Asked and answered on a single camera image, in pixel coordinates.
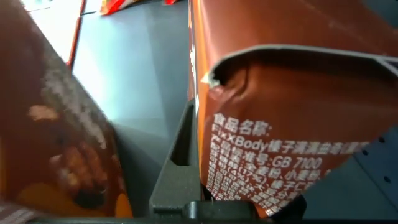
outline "blurry snack bag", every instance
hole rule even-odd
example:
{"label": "blurry snack bag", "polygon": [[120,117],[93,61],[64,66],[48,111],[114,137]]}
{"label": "blurry snack bag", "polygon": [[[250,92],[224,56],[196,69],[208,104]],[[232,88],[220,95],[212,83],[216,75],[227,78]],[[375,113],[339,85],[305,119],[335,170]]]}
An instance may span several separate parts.
{"label": "blurry snack bag", "polygon": [[0,196],[59,216],[131,217],[106,117],[18,0],[0,1]]}
{"label": "blurry snack bag", "polygon": [[102,0],[100,13],[110,15],[140,0]]}
{"label": "blurry snack bag", "polygon": [[25,224],[43,216],[38,211],[0,201],[0,223]]}
{"label": "blurry snack bag", "polygon": [[217,200],[250,200],[261,217],[272,215],[398,122],[396,77],[385,71],[253,48],[398,56],[397,34],[362,1],[189,6],[201,181]]}

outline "red item on shelf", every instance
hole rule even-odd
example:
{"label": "red item on shelf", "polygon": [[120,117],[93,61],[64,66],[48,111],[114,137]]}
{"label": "red item on shelf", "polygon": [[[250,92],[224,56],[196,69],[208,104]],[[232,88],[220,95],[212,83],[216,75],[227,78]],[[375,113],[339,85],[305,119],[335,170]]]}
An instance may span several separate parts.
{"label": "red item on shelf", "polygon": [[102,0],[100,13],[104,16],[110,15],[138,1],[139,0]]}
{"label": "red item on shelf", "polygon": [[176,2],[177,2],[177,0],[164,0],[164,3],[166,5],[172,5],[172,4],[176,3]]}

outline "brown snack bag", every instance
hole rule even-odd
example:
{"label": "brown snack bag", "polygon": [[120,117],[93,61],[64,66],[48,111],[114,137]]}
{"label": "brown snack bag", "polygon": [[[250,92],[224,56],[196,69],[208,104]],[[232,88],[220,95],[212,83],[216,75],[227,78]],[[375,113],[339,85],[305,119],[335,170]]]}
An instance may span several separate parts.
{"label": "brown snack bag", "polygon": [[0,195],[48,214],[131,217],[113,130],[18,0],[0,1]]}
{"label": "brown snack bag", "polygon": [[190,18],[201,181],[217,200],[272,215],[398,121],[396,87],[372,70],[224,60],[261,44],[398,56],[397,33],[361,1],[191,0]]}
{"label": "brown snack bag", "polygon": [[46,215],[38,211],[0,201],[0,223],[25,224],[44,216]]}

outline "gray shelf surface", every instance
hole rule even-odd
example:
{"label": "gray shelf surface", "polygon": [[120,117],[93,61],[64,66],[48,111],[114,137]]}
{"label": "gray shelf surface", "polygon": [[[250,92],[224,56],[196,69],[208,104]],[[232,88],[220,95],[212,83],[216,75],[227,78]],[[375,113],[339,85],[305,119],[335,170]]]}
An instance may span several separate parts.
{"label": "gray shelf surface", "polygon": [[[88,0],[92,12],[95,0]],[[187,102],[187,1],[149,1],[108,17],[83,17],[73,72],[118,134],[135,217],[149,197]],[[398,219],[397,211],[350,159],[306,194],[306,218]]]}

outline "brown packaging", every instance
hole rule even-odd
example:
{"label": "brown packaging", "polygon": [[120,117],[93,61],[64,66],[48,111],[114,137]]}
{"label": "brown packaging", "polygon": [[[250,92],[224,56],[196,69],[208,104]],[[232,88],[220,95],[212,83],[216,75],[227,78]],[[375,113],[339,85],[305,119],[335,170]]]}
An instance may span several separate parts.
{"label": "brown packaging", "polygon": [[191,0],[190,15],[201,181],[217,200],[272,215],[398,121],[396,86],[372,65],[264,52],[224,61],[259,44],[397,56],[396,31],[361,1]]}
{"label": "brown packaging", "polygon": [[0,18],[2,199],[60,216],[131,217],[104,114],[19,1],[0,1]]}
{"label": "brown packaging", "polygon": [[25,224],[44,216],[38,211],[0,201],[0,223]]}

